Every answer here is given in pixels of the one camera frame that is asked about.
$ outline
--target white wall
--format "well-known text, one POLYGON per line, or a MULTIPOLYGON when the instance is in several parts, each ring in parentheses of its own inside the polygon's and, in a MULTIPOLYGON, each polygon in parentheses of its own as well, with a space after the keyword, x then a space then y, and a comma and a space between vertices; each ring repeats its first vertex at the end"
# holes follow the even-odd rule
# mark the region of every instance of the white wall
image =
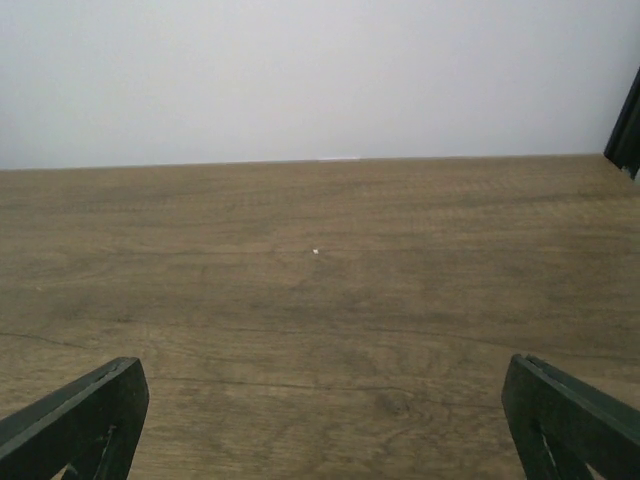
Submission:
POLYGON ((0 167, 600 152, 638 0, 0 0, 0 167))

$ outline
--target black object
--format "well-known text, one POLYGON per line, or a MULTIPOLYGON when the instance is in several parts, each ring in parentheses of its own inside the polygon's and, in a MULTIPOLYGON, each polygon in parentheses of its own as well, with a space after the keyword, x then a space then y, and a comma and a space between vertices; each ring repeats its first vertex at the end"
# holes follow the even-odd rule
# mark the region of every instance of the black object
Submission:
POLYGON ((640 479, 640 412, 542 360, 514 355, 502 390, 529 480, 640 479))
POLYGON ((0 421, 0 478, 126 479, 149 390, 137 358, 116 358, 0 421))
POLYGON ((640 70, 631 86, 604 156, 636 178, 640 167, 640 70))

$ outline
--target scratch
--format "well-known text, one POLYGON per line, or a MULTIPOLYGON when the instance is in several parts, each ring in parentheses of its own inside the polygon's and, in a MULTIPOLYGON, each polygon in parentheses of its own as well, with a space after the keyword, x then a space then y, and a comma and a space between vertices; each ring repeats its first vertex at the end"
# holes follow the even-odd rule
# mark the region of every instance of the scratch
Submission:
POLYGON ((41 342, 51 343, 52 345, 61 345, 64 347, 74 347, 74 348, 82 348, 83 350, 87 350, 87 347, 83 347, 82 345, 77 345, 75 343, 68 342, 58 342, 57 340, 51 340, 50 338, 41 337, 39 335, 33 335, 30 333, 9 333, 9 332, 0 332, 0 337, 15 337, 15 338, 25 338, 28 340, 39 340, 41 342))

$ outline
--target wood grain surface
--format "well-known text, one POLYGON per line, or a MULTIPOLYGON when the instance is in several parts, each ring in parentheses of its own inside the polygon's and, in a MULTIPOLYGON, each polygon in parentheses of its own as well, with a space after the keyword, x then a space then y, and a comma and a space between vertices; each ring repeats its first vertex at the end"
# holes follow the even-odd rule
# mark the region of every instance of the wood grain surface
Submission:
POLYGON ((522 478, 512 354, 640 407, 638 198, 601 156, 2 172, 0 415, 138 356, 132 479, 522 478))

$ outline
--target wooden table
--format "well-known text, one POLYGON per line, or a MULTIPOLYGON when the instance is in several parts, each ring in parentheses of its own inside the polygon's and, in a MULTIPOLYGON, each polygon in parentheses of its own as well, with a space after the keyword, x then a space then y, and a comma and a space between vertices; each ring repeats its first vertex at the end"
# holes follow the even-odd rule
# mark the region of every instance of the wooden table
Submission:
POLYGON ((638 191, 599 155, 2 172, 0 414, 138 356, 132 479, 521 478, 513 353, 640 406, 638 191))

